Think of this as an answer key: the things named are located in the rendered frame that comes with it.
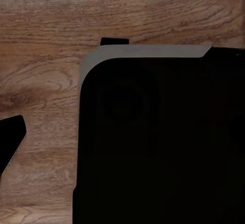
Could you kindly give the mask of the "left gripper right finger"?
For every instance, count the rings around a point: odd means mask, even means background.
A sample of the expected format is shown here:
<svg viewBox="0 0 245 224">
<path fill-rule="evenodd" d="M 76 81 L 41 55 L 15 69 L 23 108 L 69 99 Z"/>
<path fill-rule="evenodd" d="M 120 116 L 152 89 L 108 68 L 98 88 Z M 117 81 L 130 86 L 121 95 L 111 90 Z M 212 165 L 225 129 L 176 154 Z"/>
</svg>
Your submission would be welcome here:
<svg viewBox="0 0 245 224">
<path fill-rule="evenodd" d="M 233 115 L 230 127 L 229 134 L 242 151 L 245 156 L 245 117 L 240 115 Z"/>
</svg>

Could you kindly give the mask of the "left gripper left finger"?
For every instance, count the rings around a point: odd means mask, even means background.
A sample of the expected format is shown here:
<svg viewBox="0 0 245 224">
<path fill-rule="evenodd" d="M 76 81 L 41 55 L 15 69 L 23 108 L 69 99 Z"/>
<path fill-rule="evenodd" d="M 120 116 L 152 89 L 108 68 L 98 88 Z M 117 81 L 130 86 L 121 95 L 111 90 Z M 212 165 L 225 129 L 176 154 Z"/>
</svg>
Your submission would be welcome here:
<svg viewBox="0 0 245 224">
<path fill-rule="evenodd" d="M 0 120 L 0 176 L 27 133 L 22 115 Z"/>
</svg>

